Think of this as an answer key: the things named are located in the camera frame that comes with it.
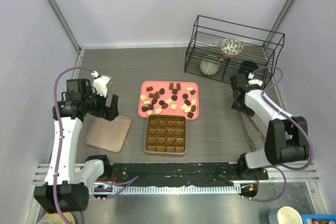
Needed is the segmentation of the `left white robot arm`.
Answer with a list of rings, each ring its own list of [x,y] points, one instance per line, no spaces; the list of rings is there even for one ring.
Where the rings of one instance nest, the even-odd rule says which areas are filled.
[[[34,198],[49,214],[85,211],[93,184],[111,177],[112,169],[106,155],[89,156],[83,168],[75,171],[78,137],[84,117],[91,114],[112,121],[119,115],[117,95],[114,94],[110,106],[106,106],[110,80],[105,75],[93,82],[67,80],[66,91],[53,107],[55,139],[50,166],[44,184],[34,189]]]

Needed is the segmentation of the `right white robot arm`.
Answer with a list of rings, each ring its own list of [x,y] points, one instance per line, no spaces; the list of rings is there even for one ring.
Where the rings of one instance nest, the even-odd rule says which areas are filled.
[[[239,72],[229,79],[233,91],[231,108],[249,116],[258,115],[268,127],[264,147],[240,155],[236,168],[239,177],[250,179],[258,169],[285,167],[296,161],[307,160],[311,164],[313,151],[307,121],[276,105],[255,74]],[[138,115],[196,120],[200,115],[199,87],[194,82],[145,81],[140,89]]]

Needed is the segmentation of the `gold chocolate box with tray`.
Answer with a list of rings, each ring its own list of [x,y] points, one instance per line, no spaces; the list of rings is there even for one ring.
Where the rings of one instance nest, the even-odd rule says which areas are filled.
[[[186,118],[150,115],[146,125],[144,149],[155,155],[184,155],[186,152]]]

